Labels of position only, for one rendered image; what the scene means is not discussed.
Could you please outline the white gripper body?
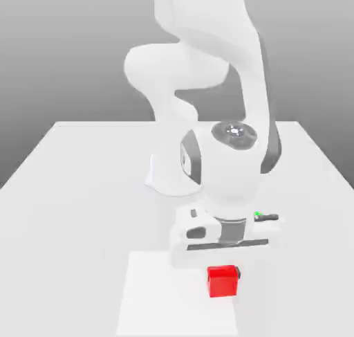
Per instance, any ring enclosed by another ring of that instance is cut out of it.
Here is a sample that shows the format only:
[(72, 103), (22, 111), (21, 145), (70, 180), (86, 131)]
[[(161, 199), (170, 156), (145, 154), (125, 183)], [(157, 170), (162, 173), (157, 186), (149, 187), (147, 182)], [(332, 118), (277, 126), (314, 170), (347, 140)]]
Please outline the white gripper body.
[(273, 239), (247, 239), (237, 244), (193, 244), (175, 246), (170, 258), (174, 268), (207, 268), (234, 265), (243, 267), (276, 255), (278, 241)]

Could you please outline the small red cube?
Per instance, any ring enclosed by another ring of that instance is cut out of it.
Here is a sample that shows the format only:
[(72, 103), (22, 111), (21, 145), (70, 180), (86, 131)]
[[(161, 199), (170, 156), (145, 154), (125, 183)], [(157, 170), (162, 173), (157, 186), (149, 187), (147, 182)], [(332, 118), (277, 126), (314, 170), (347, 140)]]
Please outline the small red cube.
[(211, 298), (236, 296), (238, 282), (234, 265), (207, 268), (207, 288)]

